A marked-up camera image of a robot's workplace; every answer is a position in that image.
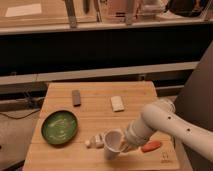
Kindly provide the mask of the dark robot base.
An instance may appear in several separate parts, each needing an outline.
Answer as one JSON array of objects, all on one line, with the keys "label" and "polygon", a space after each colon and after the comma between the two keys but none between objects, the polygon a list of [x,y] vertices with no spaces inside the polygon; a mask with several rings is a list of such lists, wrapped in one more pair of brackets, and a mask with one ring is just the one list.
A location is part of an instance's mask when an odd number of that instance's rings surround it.
[{"label": "dark robot base", "polygon": [[175,100],[184,120],[213,132],[213,41]]}]

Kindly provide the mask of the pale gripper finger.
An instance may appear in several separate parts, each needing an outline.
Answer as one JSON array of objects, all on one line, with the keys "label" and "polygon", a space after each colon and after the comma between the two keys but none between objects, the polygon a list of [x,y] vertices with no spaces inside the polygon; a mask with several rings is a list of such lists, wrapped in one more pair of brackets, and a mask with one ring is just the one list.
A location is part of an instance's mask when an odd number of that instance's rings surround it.
[{"label": "pale gripper finger", "polygon": [[121,141],[120,141],[119,150],[120,150],[121,152],[126,152],[127,149],[128,149],[128,147],[129,147],[129,145],[128,145],[127,139],[126,139],[125,136],[123,136],[123,137],[121,138]]}]

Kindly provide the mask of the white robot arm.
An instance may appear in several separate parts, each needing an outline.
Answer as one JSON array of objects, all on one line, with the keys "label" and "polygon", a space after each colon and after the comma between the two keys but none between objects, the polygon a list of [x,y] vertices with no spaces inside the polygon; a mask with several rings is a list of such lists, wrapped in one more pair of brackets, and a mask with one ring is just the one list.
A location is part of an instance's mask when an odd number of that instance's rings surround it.
[{"label": "white robot arm", "polygon": [[158,99],[142,107],[139,116],[124,130],[120,150],[124,153],[145,145],[161,131],[180,139],[184,144],[213,162],[213,132],[193,125],[175,114],[175,105]]}]

